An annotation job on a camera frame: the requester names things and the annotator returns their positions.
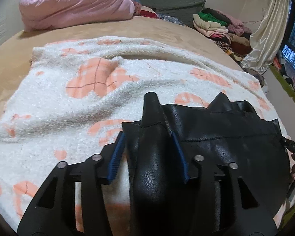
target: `black leather garment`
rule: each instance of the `black leather garment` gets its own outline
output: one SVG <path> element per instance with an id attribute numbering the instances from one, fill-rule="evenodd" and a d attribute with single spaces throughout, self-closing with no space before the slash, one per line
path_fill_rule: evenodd
<path id="1" fill-rule="evenodd" d="M 208 108 L 144 97 L 141 121 L 122 124 L 131 236 L 270 236 L 290 165 L 278 120 L 220 93 Z"/>

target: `white fleece blanket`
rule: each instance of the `white fleece blanket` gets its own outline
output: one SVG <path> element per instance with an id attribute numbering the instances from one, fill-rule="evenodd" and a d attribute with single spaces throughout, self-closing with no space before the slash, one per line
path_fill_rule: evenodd
<path id="1" fill-rule="evenodd" d="M 34 48 L 32 68 L 0 119 L 0 212 L 13 229 L 57 162 L 100 153 L 122 121 L 141 119 L 149 91 L 161 104 L 204 107 L 223 92 L 247 100 L 263 119 L 278 118 L 253 76 L 160 42 L 110 36 Z M 105 199 L 128 205 L 128 189 L 123 160 Z"/>

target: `green mat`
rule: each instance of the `green mat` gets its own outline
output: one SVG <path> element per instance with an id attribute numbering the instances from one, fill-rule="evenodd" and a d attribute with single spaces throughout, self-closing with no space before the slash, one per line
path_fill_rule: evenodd
<path id="1" fill-rule="evenodd" d="M 287 92 L 287 94 L 294 100 L 295 102 L 295 90 L 291 88 L 291 86 L 285 81 L 282 75 L 276 70 L 275 66 L 272 64 L 269 66 L 271 72 L 274 74 L 275 78 L 280 82 L 282 88 Z"/>

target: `pink comforter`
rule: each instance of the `pink comforter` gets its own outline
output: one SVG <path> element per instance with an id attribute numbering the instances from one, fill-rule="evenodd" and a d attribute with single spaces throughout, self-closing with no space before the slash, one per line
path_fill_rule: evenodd
<path id="1" fill-rule="evenodd" d="M 25 31 L 130 19 L 131 0 L 20 0 Z"/>

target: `black leather fabric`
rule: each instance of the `black leather fabric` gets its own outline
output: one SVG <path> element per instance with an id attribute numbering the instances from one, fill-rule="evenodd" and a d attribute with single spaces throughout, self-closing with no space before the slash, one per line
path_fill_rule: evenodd
<path id="1" fill-rule="evenodd" d="M 239 166 L 237 177 L 243 178 L 267 218 L 272 221 L 284 202 L 290 165 L 279 142 L 278 120 L 261 120 L 247 101 L 230 102 L 220 93 L 207 109 L 190 108 L 160 105 L 157 95 L 150 92 L 144 98 L 142 120 L 124 122 L 122 127 L 126 135 L 133 236 L 192 235 L 191 227 L 197 224 L 195 216 L 203 214 L 213 216 L 208 221 L 209 231 L 230 227 L 236 220 L 228 172 L 233 162 Z M 202 171 L 214 178 L 207 186 L 206 181 L 199 182 L 206 175 L 201 175 L 195 155 L 217 165 Z M 207 199 L 201 200 L 203 210 L 199 211 L 195 207 L 200 188 L 210 192 Z"/>

